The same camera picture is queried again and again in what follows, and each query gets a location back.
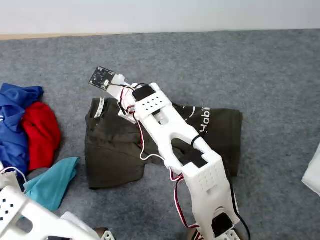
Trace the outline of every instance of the white wall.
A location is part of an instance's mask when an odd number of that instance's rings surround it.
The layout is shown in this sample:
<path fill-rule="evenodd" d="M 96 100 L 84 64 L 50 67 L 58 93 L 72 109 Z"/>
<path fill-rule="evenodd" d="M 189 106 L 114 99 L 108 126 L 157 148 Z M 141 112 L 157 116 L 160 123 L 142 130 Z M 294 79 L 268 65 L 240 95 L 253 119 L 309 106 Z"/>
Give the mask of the white wall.
<path fill-rule="evenodd" d="M 320 28 L 320 0 L 0 0 L 0 34 Z"/>

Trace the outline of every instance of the teal cloth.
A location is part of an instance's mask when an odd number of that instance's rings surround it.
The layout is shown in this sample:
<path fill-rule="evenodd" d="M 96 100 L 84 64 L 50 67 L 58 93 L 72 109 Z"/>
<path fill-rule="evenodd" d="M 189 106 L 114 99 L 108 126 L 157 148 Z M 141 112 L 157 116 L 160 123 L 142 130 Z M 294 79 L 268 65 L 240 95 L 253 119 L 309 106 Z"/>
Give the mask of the teal cloth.
<path fill-rule="evenodd" d="M 60 160 L 45 173 L 24 184 L 26 195 L 50 211 L 60 207 L 69 182 L 76 176 L 78 157 Z"/>

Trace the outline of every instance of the robotic arm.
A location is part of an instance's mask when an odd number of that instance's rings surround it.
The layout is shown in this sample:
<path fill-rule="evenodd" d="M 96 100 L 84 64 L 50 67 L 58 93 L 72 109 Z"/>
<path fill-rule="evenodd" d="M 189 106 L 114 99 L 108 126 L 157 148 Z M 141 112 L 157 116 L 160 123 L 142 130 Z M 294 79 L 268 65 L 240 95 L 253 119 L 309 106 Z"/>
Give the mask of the robotic arm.
<path fill-rule="evenodd" d="M 107 70 L 99 67 L 97 71 Z M 226 240 L 232 237 L 230 239 L 238 240 L 234 227 L 240 221 L 250 238 L 249 229 L 239 215 L 233 186 L 221 156 L 184 121 L 159 86 L 156 83 L 129 86 L 122 75 L 115 73 L 111 79 L 99 81 L 97 71 L 90 84 L 105 89 L 116 98 L 121 109 L 119 116 L 132 123 L 140 122 L 157 144 L 167 169 L 183 175 L 191 194 L 195 226 L 202 238 Z M 173 152 L 171 141 L 176 138 L 194 147 L 194 151 L 182 160 Z"/>

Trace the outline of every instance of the wooden baseboard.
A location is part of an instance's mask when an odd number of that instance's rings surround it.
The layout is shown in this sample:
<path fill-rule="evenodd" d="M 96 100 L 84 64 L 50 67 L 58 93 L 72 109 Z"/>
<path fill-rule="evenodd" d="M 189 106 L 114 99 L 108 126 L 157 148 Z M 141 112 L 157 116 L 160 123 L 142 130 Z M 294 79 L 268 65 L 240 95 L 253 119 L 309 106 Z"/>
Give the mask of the wooden baseboard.
<path fill-rule="evenodd" d="M 66 36 L 100 36 L 100 35 L 113 35 L 113 33 L 74 33 L 74 34 L 8 34 L 0 35 L 0 40 L 12 40 L 12 39 L 46 39 L 46 38 L 59 38 Z"/>

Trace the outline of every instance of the circuit board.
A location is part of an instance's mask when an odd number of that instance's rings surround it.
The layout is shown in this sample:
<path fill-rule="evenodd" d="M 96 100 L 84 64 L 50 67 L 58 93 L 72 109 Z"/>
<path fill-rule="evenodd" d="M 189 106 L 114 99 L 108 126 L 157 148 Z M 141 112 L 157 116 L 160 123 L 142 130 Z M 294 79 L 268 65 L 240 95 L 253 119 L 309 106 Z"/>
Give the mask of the circuit board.
<path fill-rule="evenodd" d="M 90 78 L 89 84 L 107 91 L 109 83 L 114 79 L 115 74 L 114 71 L 98 66 Z"/>

